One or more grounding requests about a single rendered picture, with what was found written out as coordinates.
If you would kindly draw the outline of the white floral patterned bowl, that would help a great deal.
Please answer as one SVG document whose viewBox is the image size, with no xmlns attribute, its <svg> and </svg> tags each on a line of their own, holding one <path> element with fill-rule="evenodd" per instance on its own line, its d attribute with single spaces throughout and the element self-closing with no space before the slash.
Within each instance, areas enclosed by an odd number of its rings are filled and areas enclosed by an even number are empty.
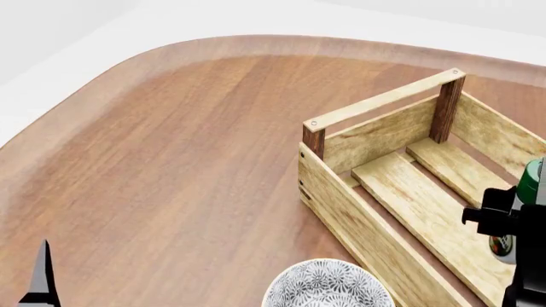
<svg viewBox="0 0 546 307">
<path fill-rule="evenodd" d="M 261 307 L 396 307 L 367 270 L 344 260 L 315 258 L 283 270 L 265 291 Z"/>
</svg>

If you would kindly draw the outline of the light wooden slatted crate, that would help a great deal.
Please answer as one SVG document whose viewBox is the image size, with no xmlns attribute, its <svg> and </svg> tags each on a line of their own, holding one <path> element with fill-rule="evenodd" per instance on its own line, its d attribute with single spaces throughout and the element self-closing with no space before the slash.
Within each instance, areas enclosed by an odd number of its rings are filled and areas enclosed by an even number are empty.
<svg viewBox="0 0 546 307">
<path fill-rule="evenodd" d="M 521 177 L 546 140 L 462 89 L 458 68 L 303 123 L 300 197 L 401 307 L 470 303 L 355 188 L 362 187 L 488 307 L 501 307 L 514 266 L 462 224 L 486 188 L 508 184 L 460 148 L 456 136 Z"/>
</svg>

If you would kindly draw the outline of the salad dressing bottle green cap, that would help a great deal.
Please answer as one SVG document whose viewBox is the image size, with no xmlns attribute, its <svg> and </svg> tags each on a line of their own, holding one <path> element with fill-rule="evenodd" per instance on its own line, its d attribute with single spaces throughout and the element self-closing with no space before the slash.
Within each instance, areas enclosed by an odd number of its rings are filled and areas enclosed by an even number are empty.
<svg viewBox="0 0 546 307">
<path fill-rule="evenodd" d="M 546 156 L 527 163 L 515 187 L 513 203 L 508 209 L 510 217 L 518 217 L 523 205 L 546 206 Z M 516 264 L 516 237 L 490 236 L 488 240 L 492 255 L 501 263 Z"/>
</svg>

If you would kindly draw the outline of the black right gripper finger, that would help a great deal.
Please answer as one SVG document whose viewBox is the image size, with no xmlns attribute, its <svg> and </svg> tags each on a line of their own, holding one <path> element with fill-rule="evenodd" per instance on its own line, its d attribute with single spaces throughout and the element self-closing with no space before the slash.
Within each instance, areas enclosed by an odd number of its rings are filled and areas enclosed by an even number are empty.
<svg viewBox="0 0 546 307">
<path fill-rule="evenodd" d="M 517 235 L 518 217 L 511 214 L 516 196 L 516 188 L 502 190 L 487 188 L 483 194 L 481 207 L 466 207 L 462 212 L 462 224 L 476 222 L 477 232 L 491 237 Z"/>
</svg>

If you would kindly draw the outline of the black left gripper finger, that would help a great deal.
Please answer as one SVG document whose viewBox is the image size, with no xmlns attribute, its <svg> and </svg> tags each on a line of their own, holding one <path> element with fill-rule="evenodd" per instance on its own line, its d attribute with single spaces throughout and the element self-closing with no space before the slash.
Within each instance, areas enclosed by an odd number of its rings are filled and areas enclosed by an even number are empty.
<svg viewBox="0 0 546 307">
<path fill-rule="evenodd" d="M 36 263 L 32 272 L 30 293 L 55 293 L 55 277 L 50 254 L 49 242 L 44 240 L 39 247 Z"/>
</svg>

